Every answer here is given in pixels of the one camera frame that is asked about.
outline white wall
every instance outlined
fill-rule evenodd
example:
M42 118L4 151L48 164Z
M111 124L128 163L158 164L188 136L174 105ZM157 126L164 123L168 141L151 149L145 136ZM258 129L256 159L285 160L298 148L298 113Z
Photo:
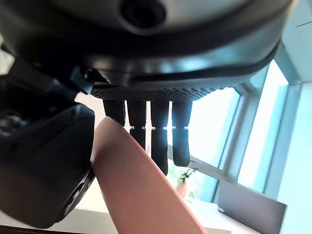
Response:
M312 233L312 82L302 85L278 200L288 205L281 234Z

